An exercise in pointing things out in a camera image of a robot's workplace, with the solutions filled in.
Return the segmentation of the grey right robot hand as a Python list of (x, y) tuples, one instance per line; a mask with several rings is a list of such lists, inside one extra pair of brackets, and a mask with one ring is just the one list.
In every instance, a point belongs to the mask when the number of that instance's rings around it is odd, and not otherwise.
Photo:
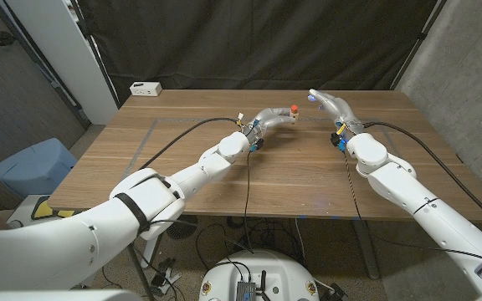
[(315, 89), (309, 90), (308, 99), (320, 102), (324, 111), (333, 120), (336, 128), (341, 130), (341, 135), (344, 135), (347, 140), (354, 135), (364, 132), (362, 123), (353, 114), (351, 107), (344, 99)]

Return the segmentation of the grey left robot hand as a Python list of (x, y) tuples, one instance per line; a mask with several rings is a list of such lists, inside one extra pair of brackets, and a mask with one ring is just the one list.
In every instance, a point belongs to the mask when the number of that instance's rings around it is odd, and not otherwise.
[(267, 108), (261, 110), (243, 129), (249, 143), (255, 144), (272, 128), (279, 125), (294, 124), (295, 117), (290, 116), (290, 108)]

